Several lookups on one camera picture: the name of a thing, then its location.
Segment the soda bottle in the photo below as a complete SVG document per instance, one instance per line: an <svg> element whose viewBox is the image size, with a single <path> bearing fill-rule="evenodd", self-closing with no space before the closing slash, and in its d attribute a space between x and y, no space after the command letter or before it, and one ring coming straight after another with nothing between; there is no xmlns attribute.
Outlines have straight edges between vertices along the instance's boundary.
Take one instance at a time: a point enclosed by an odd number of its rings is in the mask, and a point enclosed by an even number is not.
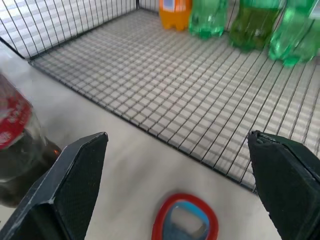
<svg viewBox="0 0 320 240"><path fill-rule="evenodd" d="M189 17L189 31L207 39L221 36L227 20L227 0L195 0Z"/></svg>
<svg viewBox="0 0 320 240"><path fill-rule="evenodd" d="M282 0L240 0L239 12L230 29L232 46L244 51L262 50L269 43Z"/></svg>
<svg viewBox="0 0 320 240"><path fill-rule="evenodd" d="M0 73L0 204L16 207L60 152L31 104Z"/></svg>
<svg viewBox="0 0 320 240"><path fill-rule="evenodd" d="M319 48L320 1L289 0L282 22L270 41L270 58L293 66L311 60Z"/></svg>
<svg viewBox="0 0 320 240"><path fill-rule="evenodd" d="M188 27L192 0L159 0L159 15L165 29L183 31Z"/></svg>

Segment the cola bottle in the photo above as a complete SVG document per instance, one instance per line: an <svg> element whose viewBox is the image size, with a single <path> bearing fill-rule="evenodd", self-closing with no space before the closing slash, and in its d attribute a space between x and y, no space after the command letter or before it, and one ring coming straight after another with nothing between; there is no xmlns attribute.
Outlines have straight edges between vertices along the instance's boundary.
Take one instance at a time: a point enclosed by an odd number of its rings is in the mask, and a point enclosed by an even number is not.
<svg viewBox="0 0 320 240"><path fill-rule="evenodd" d="M0 72L0 204L16 207L60 153L32 105Z"/></svg>

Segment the green soda bottle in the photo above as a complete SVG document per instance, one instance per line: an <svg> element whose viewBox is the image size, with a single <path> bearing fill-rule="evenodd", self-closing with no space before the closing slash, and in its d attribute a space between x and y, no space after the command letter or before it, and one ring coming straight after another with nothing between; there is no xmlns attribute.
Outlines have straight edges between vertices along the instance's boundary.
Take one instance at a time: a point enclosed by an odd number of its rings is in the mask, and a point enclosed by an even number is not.
<svg viewBox="0 0 320 240"><path fill-rule="evenodd" d="M189 31L203 39L221 36L227 20L227 0L194 0Z"/></svg>
<svg viewBox="0 0 320 240"><path fill-rule="evenodd" d="M244 51L262 50L269 43L283 0L240 0L230 29L230 43Z"/></svg>
<svg viewBox="0 0 320 240"><path fill-rule="evenodd" d="M270 41L269 56L285 66L307 62L320 48L320 1L289 0Z"/></svg>

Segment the wire basket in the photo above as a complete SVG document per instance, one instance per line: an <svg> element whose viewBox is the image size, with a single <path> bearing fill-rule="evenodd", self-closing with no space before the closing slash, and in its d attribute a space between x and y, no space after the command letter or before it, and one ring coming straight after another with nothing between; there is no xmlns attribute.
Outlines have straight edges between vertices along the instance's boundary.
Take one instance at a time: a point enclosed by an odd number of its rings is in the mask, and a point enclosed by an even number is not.
<svg viewBox="0 0 320 240"><path fill-rule="evenodd" d="M281 135L320 156L320 65L164 30L157 0L0 5L0 36L30 64L163 143L255 191L246 136Z"/></svg>

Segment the white table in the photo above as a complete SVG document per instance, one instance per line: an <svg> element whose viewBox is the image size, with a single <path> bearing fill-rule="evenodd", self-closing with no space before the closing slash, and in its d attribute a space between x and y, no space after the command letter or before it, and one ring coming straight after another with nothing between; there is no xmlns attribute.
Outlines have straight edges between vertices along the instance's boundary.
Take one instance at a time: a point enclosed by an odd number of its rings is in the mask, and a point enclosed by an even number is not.
<svg viewBox="0 0 320 240"><path fill-rule="evenodd" d="M212 207L219 240L281 239L260 199L249 191L41 74L2 45L0 68L32 102L48 138L60 147L96 132L108 133L86 239L151 239L161 201L177 191L195 194ZM0 228L12 212L0 206Z"/></svg>

